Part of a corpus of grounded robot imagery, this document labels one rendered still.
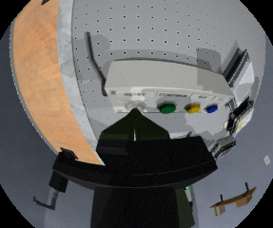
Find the white control panel with buttons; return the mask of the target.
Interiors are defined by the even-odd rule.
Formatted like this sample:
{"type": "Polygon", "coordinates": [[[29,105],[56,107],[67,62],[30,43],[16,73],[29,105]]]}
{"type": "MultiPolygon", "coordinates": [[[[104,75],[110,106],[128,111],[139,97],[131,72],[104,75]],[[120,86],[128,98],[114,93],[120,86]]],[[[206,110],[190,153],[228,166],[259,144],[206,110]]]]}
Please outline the white control panel with buttons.
{"type": "Polygon", "coordinates": [[[223,75],[163,60],[114,60],[105,82],[92,59],[88,32],[85,39],[102,95],[108,96],[115,113],[129,113],[132,108],[141,113],[212,113],[234,97],[223,75]]]}

